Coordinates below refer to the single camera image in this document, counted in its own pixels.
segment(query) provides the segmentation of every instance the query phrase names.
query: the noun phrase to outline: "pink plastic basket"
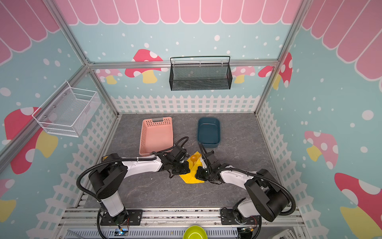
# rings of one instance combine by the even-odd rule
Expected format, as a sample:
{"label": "pink plastic basket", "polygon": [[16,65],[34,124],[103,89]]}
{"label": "pink plastic basket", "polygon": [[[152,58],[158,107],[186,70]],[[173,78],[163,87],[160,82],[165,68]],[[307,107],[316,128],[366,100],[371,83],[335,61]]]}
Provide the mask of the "pink plastic basket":
{"label": "pink plastic basket", "polygon": [[145,119],[142,122],[140,155],[165,150],[173,146],[172,118]]}

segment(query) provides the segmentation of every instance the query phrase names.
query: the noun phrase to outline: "black wire mesh basket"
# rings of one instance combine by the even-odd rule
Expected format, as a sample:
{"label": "black wire mesh basket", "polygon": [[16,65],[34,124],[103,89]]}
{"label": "black wire mesh basket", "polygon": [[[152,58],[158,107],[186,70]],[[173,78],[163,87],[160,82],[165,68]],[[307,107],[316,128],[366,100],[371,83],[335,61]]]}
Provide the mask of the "black wire mesh basket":
{"label": "black wire mesh basket", "polygon": [[172,91],[231,89],[229,56],[171,57]]}

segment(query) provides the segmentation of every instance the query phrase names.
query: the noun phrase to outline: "green bowl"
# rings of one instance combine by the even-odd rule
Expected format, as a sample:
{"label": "green bowl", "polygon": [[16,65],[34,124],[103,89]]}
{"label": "green bowl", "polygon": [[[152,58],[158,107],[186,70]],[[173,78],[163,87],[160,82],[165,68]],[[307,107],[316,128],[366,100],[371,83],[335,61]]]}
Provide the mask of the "green bowl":
{"label": "green bowl", "polygon": [[207,234],[200,226],[190,226],[183,235],[183,239],[207,239]]}

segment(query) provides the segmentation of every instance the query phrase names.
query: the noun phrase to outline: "mushroom wall decal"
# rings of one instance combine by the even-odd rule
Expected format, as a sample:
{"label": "mushroom wall decal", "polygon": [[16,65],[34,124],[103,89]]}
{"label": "mushroom wall decal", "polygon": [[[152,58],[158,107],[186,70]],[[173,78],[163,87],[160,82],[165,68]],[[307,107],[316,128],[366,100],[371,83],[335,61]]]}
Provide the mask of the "mushroom wall decal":
{"label": "mushroom wall decal", "polygon": [[338,160],[337,141],[333,135],[314,131],[305,131],[304,143],[309,142],[313,146],[307,148],[309,157],[316,162],[319,156],[324,156],[326,165],[333,169]]}
{"label": "mushroom wall decal", "polygon": [[[132,59],[133,62],[162,62],[162,58],[160,58],[157,54],[152,51],[146,49],[139,49]],[[158,70],[161,72],[168,71],[168,68],[136,68],[136,69],[126,69],[125,75],[133,78],[142,74],[143,83],[150,84],[155,83],[158,79],[154,75],[154,70]]]}
{"label": "mushroom wall decal", "polygon": [[382,235],[382,191],[355,177],[336,173],[338,189],[356,208],[340,207],[341,214],[354,235],[372,239]]}
{"label": "mushroom wall decal", "polygon": [[[278,85],[281,79],[283,79],[285,87],[289,86],[290,79],[292,77],[292,71],[293,71],[292,66],[293,66],[292,55],[290,54],[290,52],[288,52],[288,55],[286,56],[284,64],[281,66],[281,69],[276,76],[275,82],[273,82],[273,88],[275,90],[278,90]],[[261,71],[259,72],[259,77],[269,76],[272,72],[272,68],[273,67],[271,66],[266,66],[263,69],[261,69]]]}
{"label": "mushroom wall decal", "polygon": [[122,76],[122,73],[118,69],[97,69],[95,71],[97,76],[100,78],[101,82],[106,82],[109,85],[117,84],[117,81],[114,79],[114,76]]}
{"label": "mushroom wall decal", "polygon": [[256,75],[256,71],[254,67],[235,67],[231,70],[232,77],[236,77],[234,83],[241,84],[244,82],[244,76],[254,76]]}
{"label": "mushroom wall decal", "polygon": [[[37,107],[22,108],[7,115],[4,119],[5,135],[7,139],[5,141],[3,140],[3,144],[11,141],[20,130],[23,129],[23,127],[32,119],[32,114],[37,109]],[[43,156],[48,158],[52,155],[57,145],[58,138],[47,134],[40,128],[11,161],[12,171],[15,174],[26,172],[32,165],[36,149],[40,150]]]}
{"label": "mushroom wall decal", "polygon": [[[0,179],[0,198],[14,185],[14,179]],[[5,222],[16,207],[16,200],[0,200],[0,222]]]}

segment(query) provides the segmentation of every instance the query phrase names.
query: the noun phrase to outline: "white wire mesh basket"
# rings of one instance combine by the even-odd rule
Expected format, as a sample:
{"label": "white wire mesh basket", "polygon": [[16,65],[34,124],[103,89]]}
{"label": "white wire mesh basket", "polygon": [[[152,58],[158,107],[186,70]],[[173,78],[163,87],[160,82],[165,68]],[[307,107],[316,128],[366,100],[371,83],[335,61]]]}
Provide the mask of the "white wire mesh basket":
{"label": "white wire mesh basket", "polygon": [[32,116],[47,133],[79,137],[100,105],[98,92],[73,88],[68,83],[42,112],[40,106]]}

